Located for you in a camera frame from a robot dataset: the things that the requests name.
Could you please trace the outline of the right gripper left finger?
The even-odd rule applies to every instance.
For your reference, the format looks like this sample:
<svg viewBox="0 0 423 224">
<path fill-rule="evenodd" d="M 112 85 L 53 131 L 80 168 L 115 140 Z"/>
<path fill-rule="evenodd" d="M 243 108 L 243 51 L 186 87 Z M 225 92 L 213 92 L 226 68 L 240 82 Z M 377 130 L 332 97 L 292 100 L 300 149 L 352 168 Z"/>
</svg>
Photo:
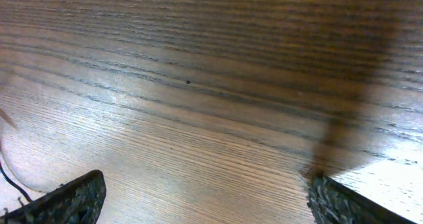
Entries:
<svg viewBox="0 0 423 224">
<path fill-rule="evenodd" d="M 96 224 L 105 201 L 106 184 L 92 170 L 46 195 L 1 216 L 6 224 Z"/>
</svg>

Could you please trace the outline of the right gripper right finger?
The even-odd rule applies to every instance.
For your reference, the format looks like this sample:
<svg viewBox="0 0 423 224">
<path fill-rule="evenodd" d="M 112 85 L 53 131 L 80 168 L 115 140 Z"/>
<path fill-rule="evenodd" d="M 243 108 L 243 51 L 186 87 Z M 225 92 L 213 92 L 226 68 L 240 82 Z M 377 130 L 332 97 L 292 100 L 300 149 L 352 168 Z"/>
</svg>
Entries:
<svg viewBox="0 0 423 224">
<path fill-rule="evenodd" d="M 307 206 L 316 224 L 414 224 L 323 174 L 311 179 Z"/>
</svg>

